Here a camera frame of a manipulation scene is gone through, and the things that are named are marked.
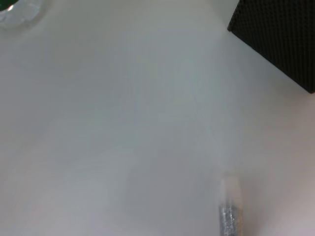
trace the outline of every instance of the white table surface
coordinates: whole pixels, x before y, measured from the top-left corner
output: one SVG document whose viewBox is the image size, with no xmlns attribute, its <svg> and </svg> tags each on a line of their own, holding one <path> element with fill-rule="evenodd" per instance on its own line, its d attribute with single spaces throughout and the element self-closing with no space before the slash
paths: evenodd
<svg viewBox="0 0 315 236">
<path fill-rule="evenodd" d="M 234 171 L 245 236 L 313 236 L 315 97 L 236 4 L 55 0 L 2 37 L 0 235 L 218 236 Z"/>
</svg>

